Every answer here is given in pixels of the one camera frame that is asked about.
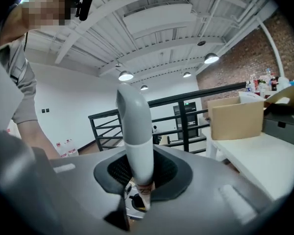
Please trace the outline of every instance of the gray shirt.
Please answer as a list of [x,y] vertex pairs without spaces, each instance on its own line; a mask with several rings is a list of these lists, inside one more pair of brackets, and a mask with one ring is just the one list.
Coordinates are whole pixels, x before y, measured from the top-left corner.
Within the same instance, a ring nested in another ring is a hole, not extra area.
[[34,72],[25,58],[23,38],[0,47],[0,61],[4,69],[24,94],[22,102],[12,117],[16,124],[37,120],[34,101],[37,82]]

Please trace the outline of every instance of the ceiling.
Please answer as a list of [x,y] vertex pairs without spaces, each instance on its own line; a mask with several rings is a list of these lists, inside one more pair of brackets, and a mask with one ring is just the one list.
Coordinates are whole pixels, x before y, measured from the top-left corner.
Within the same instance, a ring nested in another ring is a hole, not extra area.
[[[86,21],[31,31],[26,56],[35,50],[42,53],[40,63],[115,82],[123,70],[134,74],[131,83],[195,73],[207,53],[227,51],[226,44],[268,1],[93,0]],[[205,44],[197,46],[199,41]]]

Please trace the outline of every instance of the wire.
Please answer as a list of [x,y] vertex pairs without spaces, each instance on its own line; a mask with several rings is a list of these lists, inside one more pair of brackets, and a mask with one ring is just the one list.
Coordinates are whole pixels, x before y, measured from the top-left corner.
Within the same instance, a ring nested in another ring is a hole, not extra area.
[[28,39],[28,32],[26,33],[26,37],[25,37],[24,51],[25,51],[25,49],[26,49],[27,39]]

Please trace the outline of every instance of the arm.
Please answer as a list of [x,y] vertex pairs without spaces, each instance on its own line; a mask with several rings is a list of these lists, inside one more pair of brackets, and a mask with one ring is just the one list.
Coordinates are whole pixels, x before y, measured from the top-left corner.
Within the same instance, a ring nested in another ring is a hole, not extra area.
[[26,121],[18,124],[18,130],[20,132],[22,140],[29,146],[42,148],[48,159],[58,159],[60,155],[52,146],[49,139],[44,134],[38,121]]

